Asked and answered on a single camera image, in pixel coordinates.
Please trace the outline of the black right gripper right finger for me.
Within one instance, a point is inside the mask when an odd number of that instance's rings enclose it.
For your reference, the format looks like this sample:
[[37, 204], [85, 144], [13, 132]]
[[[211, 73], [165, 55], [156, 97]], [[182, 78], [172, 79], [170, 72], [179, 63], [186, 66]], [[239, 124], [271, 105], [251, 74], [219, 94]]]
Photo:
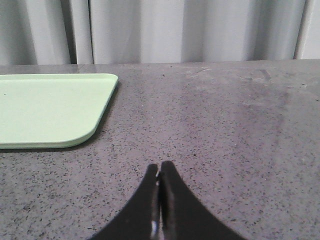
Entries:
[[161, 164], [161, 210], [166, 240], [242, 240], [190, 191], [171, 161]]

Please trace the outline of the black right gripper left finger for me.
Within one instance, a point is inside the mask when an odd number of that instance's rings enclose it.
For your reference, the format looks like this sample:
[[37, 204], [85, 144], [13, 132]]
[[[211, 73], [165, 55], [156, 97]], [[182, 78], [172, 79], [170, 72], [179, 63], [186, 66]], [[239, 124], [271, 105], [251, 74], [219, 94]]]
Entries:
[[158, 166], [150, 164], [137, 190], [122, 210], [93, 240], [157, 240], [160, 200]]

